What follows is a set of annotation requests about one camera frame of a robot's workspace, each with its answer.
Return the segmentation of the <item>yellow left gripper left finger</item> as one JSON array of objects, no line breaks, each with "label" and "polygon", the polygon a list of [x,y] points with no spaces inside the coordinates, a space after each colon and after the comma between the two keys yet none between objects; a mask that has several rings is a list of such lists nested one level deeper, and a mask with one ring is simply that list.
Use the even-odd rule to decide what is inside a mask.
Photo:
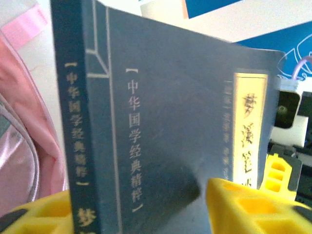
[{"label": "yellow left gripper left finger", "polygon": [[15,207],[0,217],[0,232],[2,234],[73,234],[69,191]]}]

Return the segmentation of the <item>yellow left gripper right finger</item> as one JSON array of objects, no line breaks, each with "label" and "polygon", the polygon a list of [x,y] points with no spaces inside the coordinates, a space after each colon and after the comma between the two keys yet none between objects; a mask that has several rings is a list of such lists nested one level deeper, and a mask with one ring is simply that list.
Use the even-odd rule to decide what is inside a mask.
[{"label": "yellow left gripper right finger", "polygon": [[243,185],[211,178],[206,203],[214,234],[310,234],[311,208]]}]

